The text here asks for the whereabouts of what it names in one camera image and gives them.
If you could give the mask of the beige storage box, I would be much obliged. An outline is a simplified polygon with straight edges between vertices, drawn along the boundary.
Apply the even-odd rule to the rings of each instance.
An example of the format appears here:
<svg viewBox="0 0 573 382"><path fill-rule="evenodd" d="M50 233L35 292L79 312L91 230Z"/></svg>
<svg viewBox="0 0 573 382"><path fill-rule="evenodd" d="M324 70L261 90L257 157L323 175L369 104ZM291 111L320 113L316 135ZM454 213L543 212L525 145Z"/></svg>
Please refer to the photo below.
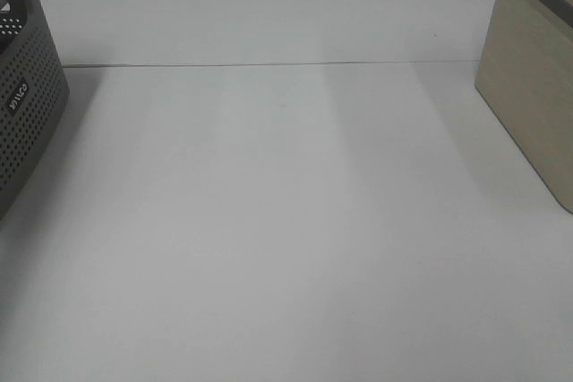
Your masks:
<svg viewBox="0 0 573 382"><path fill-rule="evenodd" d="M572 0L495 0L475 87L572 209Z"/></svg>

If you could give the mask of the grey perforated plastic basket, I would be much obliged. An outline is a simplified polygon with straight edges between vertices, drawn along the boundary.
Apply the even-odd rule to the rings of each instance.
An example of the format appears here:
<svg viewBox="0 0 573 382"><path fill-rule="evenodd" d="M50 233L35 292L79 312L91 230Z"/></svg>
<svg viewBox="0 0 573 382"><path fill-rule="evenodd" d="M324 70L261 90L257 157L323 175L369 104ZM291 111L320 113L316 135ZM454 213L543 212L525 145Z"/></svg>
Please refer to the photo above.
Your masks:
<svg viewBox="0 0 573 382"><path fill-rule="evenodd" d="M1 215L30 179L70 94L40 0L1 0Z"/></svg>

